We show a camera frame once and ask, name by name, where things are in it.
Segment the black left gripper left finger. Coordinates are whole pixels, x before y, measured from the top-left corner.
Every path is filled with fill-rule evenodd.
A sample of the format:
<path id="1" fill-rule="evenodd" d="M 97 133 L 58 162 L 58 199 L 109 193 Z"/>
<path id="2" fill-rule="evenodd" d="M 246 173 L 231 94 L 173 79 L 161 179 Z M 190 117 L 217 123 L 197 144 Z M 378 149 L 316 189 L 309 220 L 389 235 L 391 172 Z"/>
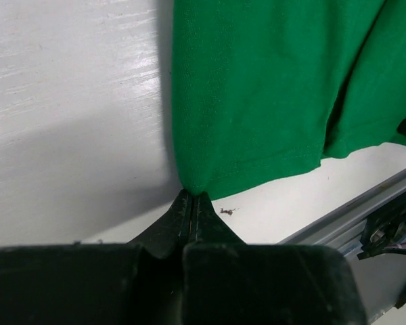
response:
<path id="1" fill-rule="evenodd" d="M 173 324 L 192 196 L 126 243 L 0 247 L 0 324 Z"/>

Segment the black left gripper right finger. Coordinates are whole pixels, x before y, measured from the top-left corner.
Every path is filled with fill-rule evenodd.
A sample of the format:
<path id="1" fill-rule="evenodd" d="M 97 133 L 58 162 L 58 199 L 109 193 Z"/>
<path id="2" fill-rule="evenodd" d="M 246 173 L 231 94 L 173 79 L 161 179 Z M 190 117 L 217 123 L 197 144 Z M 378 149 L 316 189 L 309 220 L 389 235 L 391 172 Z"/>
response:
<path id="1" fill-rule="evenodd" d="M 348 261 L 318 245 L 246 244 L 207 194 L 190 208 L 184 324 L 366 324 Z"/>

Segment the green t shirt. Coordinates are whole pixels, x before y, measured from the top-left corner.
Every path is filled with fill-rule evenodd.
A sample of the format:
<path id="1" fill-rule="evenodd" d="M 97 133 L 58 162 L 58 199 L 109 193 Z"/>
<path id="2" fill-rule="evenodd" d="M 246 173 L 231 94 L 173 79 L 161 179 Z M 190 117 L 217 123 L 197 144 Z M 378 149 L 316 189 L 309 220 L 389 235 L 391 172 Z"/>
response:
<path id="1" fill-rule="evenodd" d="M 182 186 L 224 198 L 406 144 L 406 1 L 176 1 Z"/>

